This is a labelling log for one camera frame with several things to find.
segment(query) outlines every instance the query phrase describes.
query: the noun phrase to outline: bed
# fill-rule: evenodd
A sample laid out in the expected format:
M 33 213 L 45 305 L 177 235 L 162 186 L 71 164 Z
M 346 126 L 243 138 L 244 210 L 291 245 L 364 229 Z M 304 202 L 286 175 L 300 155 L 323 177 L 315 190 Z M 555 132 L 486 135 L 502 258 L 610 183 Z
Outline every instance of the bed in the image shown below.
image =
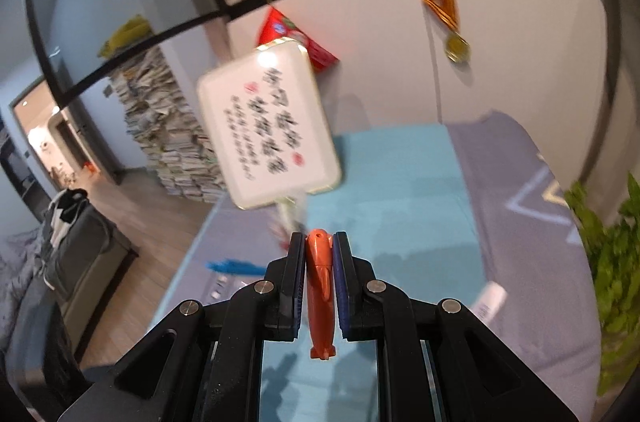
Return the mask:
M 475 123 L 373 129 L 335 138 L 344 179 L 308 202 L 309 228 L 346 231 L 355 256 L 410 297 L 470 305 L 487 281 L 508 292 L 490 328 L 568 405 L 591 417 L 600 326 L 591 273 L 569 209 L 534 143 L 494 112 Z M 153 324 L 184 299 L 214 301 L 207 261 L 266 265 L 282 256 L 273 208 L 212 210 Z M 308 358 L 294 343 L 265 344 L 262 422 L 373 421 L 372 342 L 342 341 L 337 358 Z

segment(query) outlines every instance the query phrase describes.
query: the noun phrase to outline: white sign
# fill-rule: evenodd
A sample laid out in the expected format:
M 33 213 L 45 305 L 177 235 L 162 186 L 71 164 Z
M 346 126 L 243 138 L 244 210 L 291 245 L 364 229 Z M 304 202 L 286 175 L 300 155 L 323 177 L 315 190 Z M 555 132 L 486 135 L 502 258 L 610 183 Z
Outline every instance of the white sign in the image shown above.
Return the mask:
M 198 96 L 232 200 L 240 208 L 340 182 L 306 49 L 289 38 L 205 74 Z

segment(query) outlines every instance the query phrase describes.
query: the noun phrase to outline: doorway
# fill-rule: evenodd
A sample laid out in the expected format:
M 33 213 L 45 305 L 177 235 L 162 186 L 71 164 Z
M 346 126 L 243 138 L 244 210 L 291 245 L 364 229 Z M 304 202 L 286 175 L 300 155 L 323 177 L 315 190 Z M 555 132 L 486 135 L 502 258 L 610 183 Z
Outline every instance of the doorway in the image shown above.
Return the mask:
M 99 173 L 90 151 L 60 110 L 42 81 L 14 105 L 14 114 L 33 150 L 57 189 L 73 187 L 82 172 Z

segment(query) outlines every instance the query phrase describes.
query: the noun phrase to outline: blue gripper pad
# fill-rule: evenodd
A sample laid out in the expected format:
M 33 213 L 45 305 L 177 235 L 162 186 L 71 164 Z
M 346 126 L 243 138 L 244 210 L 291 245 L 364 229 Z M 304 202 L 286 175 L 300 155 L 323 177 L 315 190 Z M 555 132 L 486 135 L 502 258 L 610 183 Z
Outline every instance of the blue gripper pad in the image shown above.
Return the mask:
M 338 322 L 342 337 L 347 338 L 349 333 L 349 297 L 347 293 L 347 283 L 344 276 L 344 267 L 342 265 L 342 255 L 340 254 L 340 241 L 338 233 L 334 234 L 333 244 L 333 265 L 334 265 L 334 286 L 335 286 L 335 302 L 338 306 Z

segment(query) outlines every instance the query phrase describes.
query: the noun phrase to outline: metal pivot screw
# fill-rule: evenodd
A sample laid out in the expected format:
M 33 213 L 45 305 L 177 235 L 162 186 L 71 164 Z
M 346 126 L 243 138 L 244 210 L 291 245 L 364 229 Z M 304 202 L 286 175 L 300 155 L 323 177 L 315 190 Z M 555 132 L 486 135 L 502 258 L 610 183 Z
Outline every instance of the metal pivot screw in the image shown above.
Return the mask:
M 273 283 L 263 279 L 254 285 L 254 290 L 258 294 L 268 294 L 273 290 Z
M 462 310 L 462 306 L 455 299 L 446 299 L 442 302 L 442 309 L 449 314 L 457 314 Z
M 198 311 L 200 307 L 198 303 L 193 299 L 188 299 L 187 301 L 183 301 L 180 303 L 180 314 L 183 316 L 190 316 Z
M 367 290 L 370 292 L 384 292 L 386 290 L 386 283 L 379 279 L 372 279 L 367 283 Z

